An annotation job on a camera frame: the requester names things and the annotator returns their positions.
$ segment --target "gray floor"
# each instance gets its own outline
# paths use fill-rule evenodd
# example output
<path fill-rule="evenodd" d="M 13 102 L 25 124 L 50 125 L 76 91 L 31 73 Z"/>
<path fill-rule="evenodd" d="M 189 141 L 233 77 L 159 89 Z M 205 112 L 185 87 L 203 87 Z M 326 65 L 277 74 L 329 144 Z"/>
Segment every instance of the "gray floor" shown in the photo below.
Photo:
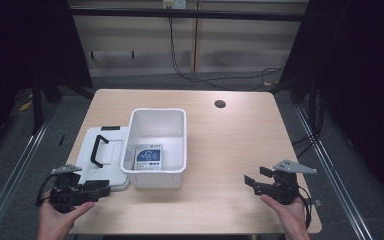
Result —
<path fill-rule="evenodd" d="M 238 73 L 200 73 L 199 78 L 216 78 L 228 76 L 254 76 L 261 72 Z M 240 90 L 265 91 L 278 80 L 281 71 L 272 75 L 233 80 L 192 82 L 176 74 L 136 75 L 94 78 L 96 89 L 132 88 L 132 89 L 192 89 L 192 90 Z M 34 239 L 37 229 L 37 209 L 33 206 L 37 190 L 49 171 L 65 163 L 77 136 L 82 120 L 87 112 L 90 100 L 78 96 L 68 89 L 61 89 L 64 97 L 58 104 L 50 119 L 46 133 L 36 149 L 26 174 L 15 189 L 15 194 L 0 222 L 0 239 Z M 306 135 L 296 112 L 297 104 L 291 102 L 288 91 L 275 95 L 282 118 L 292 142 Z M 0 189 L 16 166 L 25 145 L 30 140 L 32 129 L 32 108 L 18 111 L 24 99 L 18 99 L 6 127 L 0 137 Z M 299 104 L 306 107 L 306 102 Z M 384 239 L 384 187 L 367 169 L 364 159 L 348 145 L 348 139 L 340 126 L 329 116 L 325 121 L 320 136 L 329 153 L 335 169 L 342 178 L 357 209 L 367 224 L 373 239 Z M 305 146 L 297 148 L 300 153 Z M 303 154 L 299 161 L 307 166 L 317 168 L 317 175 L 305 176 L 313 198 L 321 201 L 318 207 L 323 229 L 312 234 L 312 239 L 358 239 L 349 218 L 343 209 L 332 185 L 313 149 Z M 80 236 L 78 239 L 109 239 L 104 236 Z M 277 235 L 262 235 L 262 239 L 276 239 Z"/>

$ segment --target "white box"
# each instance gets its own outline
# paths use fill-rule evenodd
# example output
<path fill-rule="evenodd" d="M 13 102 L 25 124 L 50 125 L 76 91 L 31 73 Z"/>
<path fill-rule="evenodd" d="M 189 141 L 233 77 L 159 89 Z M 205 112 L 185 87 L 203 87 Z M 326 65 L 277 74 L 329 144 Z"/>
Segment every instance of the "white box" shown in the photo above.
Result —
<path fill-rule="evenodd" d="M 161 144 L 161 170 L 135 171 L 138 144 Z M 135 188 L 179 188 L 187 162 L 186 112 L 182 109 L 135 109 L 130 117 L 121 170 Z"/>

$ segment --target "human hand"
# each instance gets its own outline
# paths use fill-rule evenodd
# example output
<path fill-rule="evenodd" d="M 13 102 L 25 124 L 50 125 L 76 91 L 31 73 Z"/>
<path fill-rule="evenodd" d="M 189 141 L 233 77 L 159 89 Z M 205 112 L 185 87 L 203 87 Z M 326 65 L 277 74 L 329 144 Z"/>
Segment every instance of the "human hand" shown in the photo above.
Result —
<path fill-rule="evenodd" d="M 260 198 L 277 213 L 286 240 L 310 239 L 305 226 L 304 203 L 299 197 L 289 205 L 282 205 L 267 195 L 261 195 Z"/>
<path fill-rule="evenodd" d="M 69 213 L 60 213 L 49 203 L 49 191 L 45 193 L 45 201 L 39 210 L 38 240 L 62 240 L 73 228 L 74 221 L 95 206 L 86 202 Z"/>

